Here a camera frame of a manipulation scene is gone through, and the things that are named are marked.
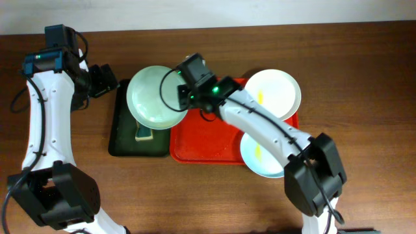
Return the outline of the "light blue plate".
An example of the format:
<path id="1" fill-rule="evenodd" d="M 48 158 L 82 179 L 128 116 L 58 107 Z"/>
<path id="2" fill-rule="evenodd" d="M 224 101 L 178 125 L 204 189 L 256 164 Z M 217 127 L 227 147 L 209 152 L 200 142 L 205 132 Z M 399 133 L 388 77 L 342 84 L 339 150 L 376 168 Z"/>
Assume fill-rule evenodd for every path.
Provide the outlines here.
<path id="1" fill-rule="evenodd" d="M 245 165 L 254 173 L 273 179 L 284 176 L 281 164 L 247 133 L 240 141 L 240 154 Z"/>

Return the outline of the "red plastic tray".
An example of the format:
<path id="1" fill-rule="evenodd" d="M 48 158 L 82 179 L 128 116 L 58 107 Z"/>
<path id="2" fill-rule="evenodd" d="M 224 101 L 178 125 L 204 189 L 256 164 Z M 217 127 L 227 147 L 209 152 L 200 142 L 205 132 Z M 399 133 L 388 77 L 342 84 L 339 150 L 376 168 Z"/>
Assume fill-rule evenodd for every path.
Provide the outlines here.
<path id="1" fill-rule="evenodd" d="M 171 128 L 170 155 L 179 163 L 243 165 L 240 142 L 244 133 L 212 114 L 206 117 L 191 109 Z"/>

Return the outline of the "dark green rectangular tray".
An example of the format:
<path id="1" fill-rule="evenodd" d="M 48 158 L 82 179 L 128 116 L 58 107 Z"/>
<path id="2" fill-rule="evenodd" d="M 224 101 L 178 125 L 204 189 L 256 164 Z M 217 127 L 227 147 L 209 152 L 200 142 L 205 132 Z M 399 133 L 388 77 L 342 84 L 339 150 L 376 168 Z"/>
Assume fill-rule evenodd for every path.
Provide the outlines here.
<path id="1" fill-rule="evenodd" d="M 151 140 L 136 141 L 137 122 L 130 113 L 126 93 L 130 80 L 117 89 L 108 152 L 114 157 L 165 157 L 169 154 L 170 130 L 153 130 Z"/>

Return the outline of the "green and yellow sponge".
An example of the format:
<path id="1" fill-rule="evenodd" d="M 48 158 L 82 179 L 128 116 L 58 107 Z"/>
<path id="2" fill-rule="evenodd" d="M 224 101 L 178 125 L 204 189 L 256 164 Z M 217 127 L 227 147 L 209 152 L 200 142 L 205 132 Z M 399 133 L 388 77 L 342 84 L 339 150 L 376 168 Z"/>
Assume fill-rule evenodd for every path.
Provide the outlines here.
<path id="1" fill-rule="evenodd" d="M 136 122 L 135 140 L 137 142 L 153 140 L 153 130 Z"/>

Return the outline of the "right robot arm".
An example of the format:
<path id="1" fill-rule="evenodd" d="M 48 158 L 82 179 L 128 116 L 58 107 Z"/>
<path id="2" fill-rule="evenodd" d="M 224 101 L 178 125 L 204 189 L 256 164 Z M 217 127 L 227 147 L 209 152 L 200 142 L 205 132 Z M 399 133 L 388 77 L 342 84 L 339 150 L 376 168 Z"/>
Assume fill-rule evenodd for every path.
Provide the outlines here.
<path id="1" fill-rule="evenodd" d="M 302 213 L 302 233 L 338 233 L 335 205 L 347 176 L 335 142 L 312 137 L 268 112 L 230 77 L 205 90 L 177 86 L 179 105 L 200 109 L 248 134 L 283 167 L 285 194 Z"/>

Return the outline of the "pale green plate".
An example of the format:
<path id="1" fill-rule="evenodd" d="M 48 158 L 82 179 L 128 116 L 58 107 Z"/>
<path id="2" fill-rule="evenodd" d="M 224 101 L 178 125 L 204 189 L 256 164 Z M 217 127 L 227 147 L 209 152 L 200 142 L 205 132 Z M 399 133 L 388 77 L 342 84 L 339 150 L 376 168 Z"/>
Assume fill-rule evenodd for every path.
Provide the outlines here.
<path id="1" fill-rule="evenodd" d="M 165 66 L 149 66 L 130 80 L 126 100 L 134 119 L 150 129 L 169 129 L 186 116 L 179 112 L 179 85 L 185 84 L 180 74 Z"/>

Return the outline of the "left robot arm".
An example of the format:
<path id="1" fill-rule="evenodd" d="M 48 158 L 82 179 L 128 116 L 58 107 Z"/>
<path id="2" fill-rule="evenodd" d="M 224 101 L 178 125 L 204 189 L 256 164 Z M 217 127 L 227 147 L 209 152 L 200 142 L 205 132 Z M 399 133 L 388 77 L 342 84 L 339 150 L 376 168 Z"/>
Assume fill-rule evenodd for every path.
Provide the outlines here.
<path id="1" fill-rule="evenodd" d="M 25 57 L 29 88 L 29 141 L 22 171 L 8 177 L 13 198 L 38 226 L 69 233 L 128 233 L 101 207 L 96 181 L 78 169 L 72 153 L 70 114 L 76 81 L 90 88 L 78 52 L 61 47 Z"/>

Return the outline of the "white plate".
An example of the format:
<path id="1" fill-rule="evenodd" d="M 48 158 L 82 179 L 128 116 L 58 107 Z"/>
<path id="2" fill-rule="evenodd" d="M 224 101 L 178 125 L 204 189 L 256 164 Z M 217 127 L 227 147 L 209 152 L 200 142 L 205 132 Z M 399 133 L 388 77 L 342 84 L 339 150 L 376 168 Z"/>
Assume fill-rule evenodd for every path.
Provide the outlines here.
<path id="1" fill-rule="evenodd" d="M 255 73 L 248 79 L 244 89 L 280 120 L 291 118 L 302 100 L 299 84 L 281 70 L 267 69 Z"/>

